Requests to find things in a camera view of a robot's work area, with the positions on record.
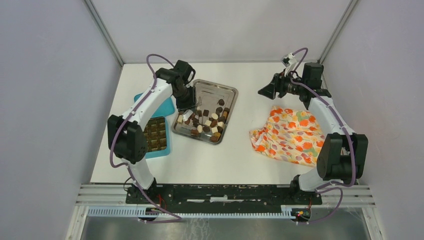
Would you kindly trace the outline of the metal serving tongs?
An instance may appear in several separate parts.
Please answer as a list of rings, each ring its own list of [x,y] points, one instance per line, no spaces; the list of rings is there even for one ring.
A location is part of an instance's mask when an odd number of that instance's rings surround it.
[[[198,111],[201,110],[202,106],[202,97],[199,96],[196,98],[195,105],[193,108],[186,110],[182,115],[182,120],[187,122],[188,120],[192,120],[198,115]]]

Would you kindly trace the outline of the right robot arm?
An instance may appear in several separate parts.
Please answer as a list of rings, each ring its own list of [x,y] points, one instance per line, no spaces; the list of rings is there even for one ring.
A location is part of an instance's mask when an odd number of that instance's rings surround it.
[[[316,117],[325,136],[316,167],[296,176],[293,181],[297,185],[288,191],[289,199],[295,204],[306,201],[309,192],[328,186],[353,186],[365,168],[369,140],[365,134],[356,133],[340,116],[330,92],[322,88],[323,72],[324,66],[320,63],[306,63],[302,75],[288,66],[258,90],[259,95],[271,100],[286,94],[298,96]]]

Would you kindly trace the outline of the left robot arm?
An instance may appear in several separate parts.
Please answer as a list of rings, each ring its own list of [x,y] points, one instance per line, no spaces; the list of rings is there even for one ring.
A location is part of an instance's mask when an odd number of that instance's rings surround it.
[[[195,90],[189,85],[196,75],[195,69],[188,63],[178,60],[170,68],[160,68],[153,73],[149,88],[141,97],[121,115],[112,114],[107,120],[109,161],[114,157],[122,160],[139,188],[138,197],[145,204],[153,203],[157,190],[152,187],[156,179],[146,161],[148,141],[144,129],[160,105],[174,97],[176,108],[186,112],[196,106]]]

